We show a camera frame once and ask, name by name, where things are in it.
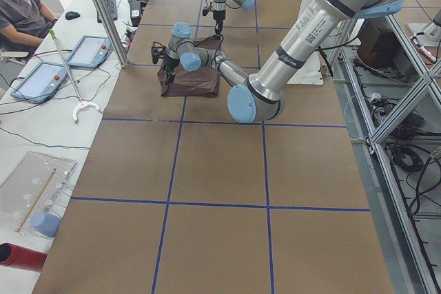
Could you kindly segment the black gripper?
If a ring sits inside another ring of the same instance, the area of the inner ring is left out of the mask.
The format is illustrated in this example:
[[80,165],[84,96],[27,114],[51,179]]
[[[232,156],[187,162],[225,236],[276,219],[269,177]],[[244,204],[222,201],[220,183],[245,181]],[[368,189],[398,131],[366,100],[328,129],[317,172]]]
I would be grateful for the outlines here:
[[203,16],[207,16],[211,12],[213,19],[216,21],[215,33],[221,34],[223,31],[223,21],[226,18],[226,6],[225,5],[212,5],[205,6],[203,8]]
[[174,82],[174,69],[179,65],[179,58],[169,55],[167,47],[156,41],[153,42],[151,47],[151,57],[153,64],[157,64],[159,59],[163,59],[163,66],[166,69],[165,84],[172,84]]

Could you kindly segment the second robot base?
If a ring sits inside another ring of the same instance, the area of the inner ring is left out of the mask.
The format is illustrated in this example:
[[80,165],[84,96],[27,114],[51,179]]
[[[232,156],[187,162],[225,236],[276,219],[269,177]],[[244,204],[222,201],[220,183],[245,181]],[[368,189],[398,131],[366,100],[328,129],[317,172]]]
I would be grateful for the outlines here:
[[412,35],[411,39],[416,45],[434,48],[440,42],[440,11],[430,23],[408,23]]

